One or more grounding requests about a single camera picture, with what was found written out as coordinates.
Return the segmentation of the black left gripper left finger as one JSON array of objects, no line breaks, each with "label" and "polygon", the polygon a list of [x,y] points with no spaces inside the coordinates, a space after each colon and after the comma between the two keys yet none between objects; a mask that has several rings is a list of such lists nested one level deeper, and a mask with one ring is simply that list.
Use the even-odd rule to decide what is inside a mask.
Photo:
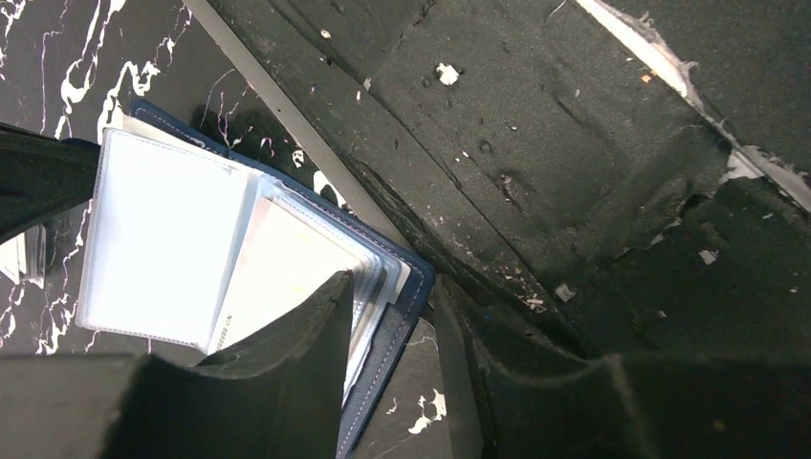
[{"label": "black left gripper left finger", "polygon": [[332,458],[354,278],[196,366],[151,355],[1,360],[5,458]]}]

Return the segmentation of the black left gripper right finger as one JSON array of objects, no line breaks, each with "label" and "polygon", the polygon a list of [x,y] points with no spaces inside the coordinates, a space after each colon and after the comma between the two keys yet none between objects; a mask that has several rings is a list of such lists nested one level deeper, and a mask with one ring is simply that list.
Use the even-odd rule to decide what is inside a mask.
[{"label": "black left gripper right finger", "polygon": [[432,304],[456,458],[806,458],[810,364],[582,360],[440,276]]}]

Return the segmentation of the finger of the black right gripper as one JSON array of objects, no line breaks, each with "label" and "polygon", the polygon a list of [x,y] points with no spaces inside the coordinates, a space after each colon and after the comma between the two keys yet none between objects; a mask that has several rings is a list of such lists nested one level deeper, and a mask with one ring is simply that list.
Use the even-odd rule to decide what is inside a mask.
[{"label": "finger of the black right gripper", "polygon": [[1,241],[89,201],[100,147],[1,124]]}]

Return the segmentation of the navy blue card holder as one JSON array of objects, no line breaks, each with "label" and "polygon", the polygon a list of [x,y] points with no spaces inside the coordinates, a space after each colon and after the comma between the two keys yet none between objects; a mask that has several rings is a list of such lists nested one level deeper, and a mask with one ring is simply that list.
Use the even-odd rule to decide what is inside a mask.
[{"label": "navy blue card holder", "polygon": [[435,282],[418,255],[140,99],[100,134],[77,325],[235,349],[354,275],[338,457],[357,444]]}]

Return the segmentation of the single white card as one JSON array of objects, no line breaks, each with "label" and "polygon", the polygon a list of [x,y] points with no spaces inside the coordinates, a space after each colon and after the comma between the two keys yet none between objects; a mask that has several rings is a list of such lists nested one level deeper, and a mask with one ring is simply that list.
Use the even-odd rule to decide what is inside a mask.
[{"label": "single white card", "polygon": [[292,311],[334,273],[360,273],[369,261],[355,241],[279,200],[258,199],[206,353],[247,338]]}]

